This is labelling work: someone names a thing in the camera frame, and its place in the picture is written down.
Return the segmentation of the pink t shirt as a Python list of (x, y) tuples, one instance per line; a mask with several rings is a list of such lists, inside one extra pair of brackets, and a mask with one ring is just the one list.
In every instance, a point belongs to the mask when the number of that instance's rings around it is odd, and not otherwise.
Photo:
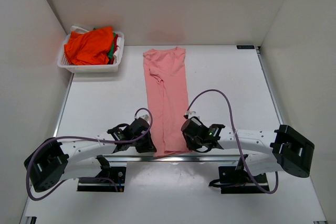
[(184, 48), (151, 49), (143, 54), (148, 108), (153, 116), (154, 156), (187, 153), (181, 127), (188, 108)]

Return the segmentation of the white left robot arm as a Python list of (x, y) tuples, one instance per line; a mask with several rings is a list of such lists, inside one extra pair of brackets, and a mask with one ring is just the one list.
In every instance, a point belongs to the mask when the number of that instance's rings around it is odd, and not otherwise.
[(74, 178), (106, 180), (110, 175), (107, 155), (135, 147), (138, 153), (154, 153), (149, 125), (119, 124), (94, 138), (55, 137), (46, 140), (25, 161), (28, 182), (37, 193)]

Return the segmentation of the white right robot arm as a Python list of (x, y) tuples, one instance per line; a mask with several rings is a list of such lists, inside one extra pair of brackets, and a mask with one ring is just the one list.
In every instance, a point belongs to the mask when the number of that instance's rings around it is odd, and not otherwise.
[(249, 151), (245, 161), (235, 169), (236, 178), (248, 182), (262, 173), (284, 171), (300, 178), (310, 175), (314, 144), (288, 125), (274, 131), (234, 131), (229, 126), (212, 124), (206, 127), (196, 118), (187, 120), (182, 134), (189, 150), (204, 152), (213, 149)]

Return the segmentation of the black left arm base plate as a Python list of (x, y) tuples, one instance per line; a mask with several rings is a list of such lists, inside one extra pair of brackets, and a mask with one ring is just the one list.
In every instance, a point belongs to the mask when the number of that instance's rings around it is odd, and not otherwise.
[(122, 193), (125, 188), (126, 163), (110, 163), (95, 177), (79, 178), (77, 191), (99, 193)]

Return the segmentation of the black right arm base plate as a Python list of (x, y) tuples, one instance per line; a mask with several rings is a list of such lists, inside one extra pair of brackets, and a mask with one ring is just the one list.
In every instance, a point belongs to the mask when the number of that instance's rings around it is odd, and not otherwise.
[(209, 182), (209, 187), (219, 188), (221, 194), (263, 194), (247, 172), (235, 166), (220, 166), (219, 178)]

